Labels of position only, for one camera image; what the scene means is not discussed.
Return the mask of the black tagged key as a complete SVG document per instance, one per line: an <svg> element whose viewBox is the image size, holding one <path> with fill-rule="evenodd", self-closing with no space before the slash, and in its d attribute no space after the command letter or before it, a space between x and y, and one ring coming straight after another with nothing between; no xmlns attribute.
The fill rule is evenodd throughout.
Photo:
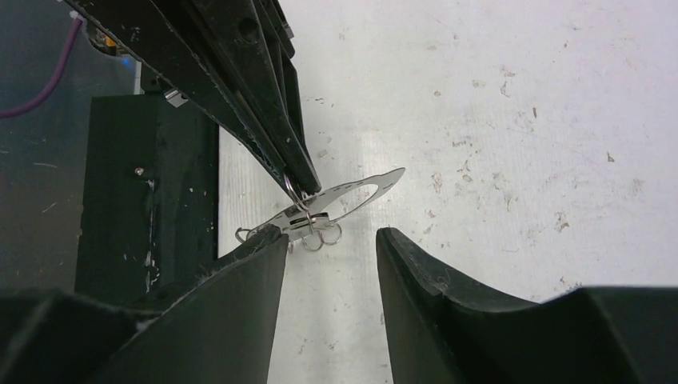
<svg viewBox="0 0 678 384"><path fill-rule="evenodd" d="M284 226L282 232L291 238L303 238L313 234L317 230L324 230L332 225L329 215L325 212L312 214L310 218L302 217L295 219Z"/></svg>

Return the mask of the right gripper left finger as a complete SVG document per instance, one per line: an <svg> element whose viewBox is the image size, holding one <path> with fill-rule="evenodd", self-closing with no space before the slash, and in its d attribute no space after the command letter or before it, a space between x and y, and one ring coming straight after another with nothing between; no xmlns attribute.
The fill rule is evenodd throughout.
<svg viewBox="0 0 678 384"><path fill-rule="evenodd" d="M4 383L265 383L289 238L267 226L208 270L123 306L1 292Z"/></svg>

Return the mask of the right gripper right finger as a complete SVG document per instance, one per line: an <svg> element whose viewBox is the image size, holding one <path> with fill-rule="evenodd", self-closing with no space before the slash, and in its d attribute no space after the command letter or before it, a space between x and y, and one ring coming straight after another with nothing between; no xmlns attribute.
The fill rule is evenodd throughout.
<svg viewBox="0 0 678 384"><path fill-rule="evenodd" d="M376 235L396 383L674 383L677 290L584 286L536 303Z"/></svg>

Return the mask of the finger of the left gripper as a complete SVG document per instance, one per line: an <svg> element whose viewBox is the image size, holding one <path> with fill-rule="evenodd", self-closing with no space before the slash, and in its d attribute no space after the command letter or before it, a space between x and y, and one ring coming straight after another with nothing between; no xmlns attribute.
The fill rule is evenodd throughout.
<svg viewBox="0 0 678 384"><path fill-rule="evenodd" d="M73 1L71 6L237 138L243 125L194 45L196 28L181 2Z"/></svg>
<svg viewBox="0 0 678 384"><path fill-rule="evenodd" d="M237 139L284 186L321 189L305 144L293 34L277 1L183 1L209 74L243 125Z"/></svg>

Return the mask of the clear plastic keyring holder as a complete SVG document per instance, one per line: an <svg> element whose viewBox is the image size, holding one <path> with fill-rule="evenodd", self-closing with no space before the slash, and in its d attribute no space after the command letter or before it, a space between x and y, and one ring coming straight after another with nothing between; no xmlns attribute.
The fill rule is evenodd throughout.
<svg viewBox="0 0 678 384"><path fill-rule="evenodd" d="M319 251L323 246L334 246L343 236L339 221L389 192L401 180L405 171L404 167L398 167L383 174L342 183L313 195L299 191L290 179L285 177L284 190L292 204L254 228L238 228L235 231L235 238L243 243L266 226L276 226L282 232L283 227L295 219L310 218L312 214L325 212L332 223L330 227L317 230L303 238L291 238L286 235L291 243L300 242L306 250L312 252Z"/></svg>

